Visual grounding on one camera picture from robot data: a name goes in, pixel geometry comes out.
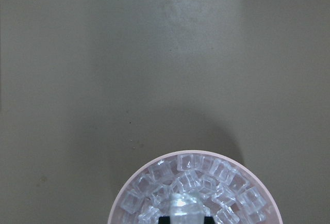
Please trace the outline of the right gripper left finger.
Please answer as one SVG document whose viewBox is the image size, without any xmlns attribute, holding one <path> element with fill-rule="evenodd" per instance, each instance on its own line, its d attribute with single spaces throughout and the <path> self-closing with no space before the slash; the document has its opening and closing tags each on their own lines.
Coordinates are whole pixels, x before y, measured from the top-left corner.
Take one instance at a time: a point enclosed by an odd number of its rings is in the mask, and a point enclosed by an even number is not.
<svg viewBox="0 0 330 224">
<path fill-rule="evenodd" d="M 158 219 L 158 224 L 171 224 L 170 216 L 160 216 Z"/>
</svg>

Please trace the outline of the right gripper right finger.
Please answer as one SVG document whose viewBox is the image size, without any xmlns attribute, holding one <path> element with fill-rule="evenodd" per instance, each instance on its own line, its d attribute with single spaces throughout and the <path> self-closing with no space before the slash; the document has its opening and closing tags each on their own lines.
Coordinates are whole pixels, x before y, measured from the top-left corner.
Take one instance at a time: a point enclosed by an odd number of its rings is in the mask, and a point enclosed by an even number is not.
<svg viewBox="0 0 330 224">
<path fill-rule="evenodd" d="M 213 217 L 205 216 L 204 217 L 204 224 L 213 224 Z"/>
</svg>

